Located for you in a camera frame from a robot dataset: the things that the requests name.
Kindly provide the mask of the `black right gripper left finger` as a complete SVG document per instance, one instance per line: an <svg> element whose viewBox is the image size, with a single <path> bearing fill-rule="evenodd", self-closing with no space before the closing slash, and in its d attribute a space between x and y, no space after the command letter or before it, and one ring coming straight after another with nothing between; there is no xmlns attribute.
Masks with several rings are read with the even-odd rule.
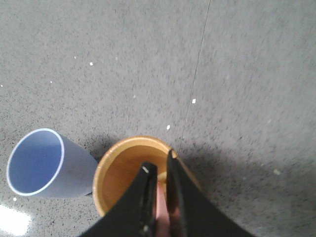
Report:
<svg viewBox="0 0 316 237"><path fill-rule="evenodd" d="M154 237L158 168L143 162L121 198L83 237Z"/></svg>

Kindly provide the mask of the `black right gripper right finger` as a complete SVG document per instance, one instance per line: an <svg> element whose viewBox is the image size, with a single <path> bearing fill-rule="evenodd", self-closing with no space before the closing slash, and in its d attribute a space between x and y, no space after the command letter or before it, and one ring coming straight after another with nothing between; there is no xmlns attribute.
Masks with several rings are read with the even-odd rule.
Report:
<svg viewBox="0 0 316 237"><path fill-rule="evenodd" d="M172 237L251 237L213 205L172 150L167 157L166 197Z"/></svg>

